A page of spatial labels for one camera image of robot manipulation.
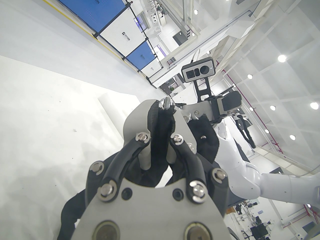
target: black bracket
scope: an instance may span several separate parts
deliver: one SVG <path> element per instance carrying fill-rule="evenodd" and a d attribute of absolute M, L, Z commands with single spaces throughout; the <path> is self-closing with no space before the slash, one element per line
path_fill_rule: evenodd
<path fill-rule="evenodd" d="M 204 78 L 204 81 L 205 81 L 205 84 L 206 84 L 207 88 L 206 89 L 201 89 L 201 90 L 198 87 L 197 80 L 193 81 L 194 87 L 195 87 L 195 91 L 196 91 L 197 97 L 198 97 L 198 103 L 203 102 L 203 100 L 201 100 L 202 96 L 204 96 L 204 95 L 209 95 L 209 97 L 212 96 L 208 77 Z"/>

